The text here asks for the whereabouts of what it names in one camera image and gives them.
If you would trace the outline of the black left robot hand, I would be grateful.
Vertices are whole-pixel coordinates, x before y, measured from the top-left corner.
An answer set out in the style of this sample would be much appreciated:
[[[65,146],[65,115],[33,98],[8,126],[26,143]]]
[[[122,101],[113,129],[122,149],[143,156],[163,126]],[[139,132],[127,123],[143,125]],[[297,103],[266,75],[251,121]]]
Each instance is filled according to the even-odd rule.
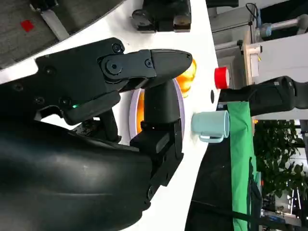
[[[142,33],[190,32],[192,23],[189,0],[145,0],[134,10],[132,20]]]

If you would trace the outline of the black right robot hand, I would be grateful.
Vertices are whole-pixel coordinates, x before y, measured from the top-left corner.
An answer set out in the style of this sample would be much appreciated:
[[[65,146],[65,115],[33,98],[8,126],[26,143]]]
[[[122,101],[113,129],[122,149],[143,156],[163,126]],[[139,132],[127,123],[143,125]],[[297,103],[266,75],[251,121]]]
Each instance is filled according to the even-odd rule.
[[[108,38],[0,86],[0,228],[118,231],[183,159],[174,78],[192,55]]]

